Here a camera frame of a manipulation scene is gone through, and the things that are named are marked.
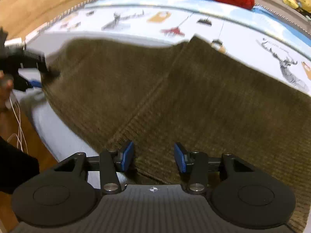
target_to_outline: black sleeve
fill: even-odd
[[[39,163],[0,137],[0,191],[12,194],[23,182],[39,174]]]

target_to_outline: ribbed black surface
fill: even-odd
[[[12,233],[293,233],[287,226],[267,230],[237,227],[216,215],[202,196],[190,195],[180,185],[128,185],[120,194],[106,195],[81,221],[54,229],[20,223]]]

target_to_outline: round black pad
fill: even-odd
[[[257,172],[243,172],[220,183],[212,192],[214,210],[235,225],[267,229],[286,223],[295,209],[288,186]]]
[[[51,171],[19,186],[12,196],[15,215],[28,224],[62,226],[84,217],[96,203],[95,190],[70,172]]]

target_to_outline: metal screw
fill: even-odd
[[[195,156],[199,153],[199,151],[190,152],[190,158],[195,159]]]
[[[201,192],[205,189],[205,187],[200,183],[194,183],[189,185],[189,189],[194,192]]]
[[[112,191],[115,191],[119,188],[119,186],[115,183],[107,183],[104,185],[104,189],[106,191],[109,191],[109,192],[112,192]]]
[[[118,151],[117,148],[109,148],[109,149],[108,149],[108,152],[117,152],[117,151]]]

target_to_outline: hand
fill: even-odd
[[[6,83],[3,85],[1,80],[4,77],[4,73],[0,70],[0,110],[5,109],[5,102],[7,99],[10,98],[10,93],[13,89],[13,81],[7,80]]]

